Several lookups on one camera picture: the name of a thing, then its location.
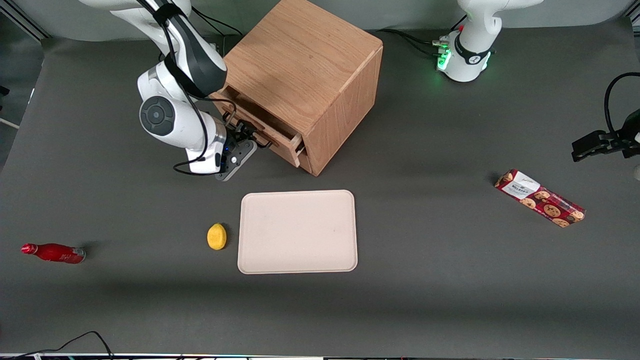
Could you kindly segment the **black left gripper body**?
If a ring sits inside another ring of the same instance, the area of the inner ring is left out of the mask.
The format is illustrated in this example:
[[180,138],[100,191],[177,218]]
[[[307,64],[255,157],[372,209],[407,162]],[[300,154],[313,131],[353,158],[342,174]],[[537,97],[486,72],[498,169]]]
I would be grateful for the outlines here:
[[624,158],[640,155],[640,110],[629,114],[620,129],[615,130],[611,122],[610,110],[606,110],[606,126],[609,130],[607,154],[622,152]]

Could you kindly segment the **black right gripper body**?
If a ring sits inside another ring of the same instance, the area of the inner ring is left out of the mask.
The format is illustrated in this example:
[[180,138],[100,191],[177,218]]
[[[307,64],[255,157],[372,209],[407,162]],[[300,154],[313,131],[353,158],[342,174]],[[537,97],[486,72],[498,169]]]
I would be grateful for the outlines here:
[[235,127],[237,125],[237,121],[235,124],[233,124],[232,116],[224,116],[222,117],[222,119],[224,120],[224,125],[227,131],[222,155],[224,155],[225,157],[231,157],[231,155],[235,153],[239,154],[240,151],[244,149],[244,147],[246,146],[246,139],[235,137]]

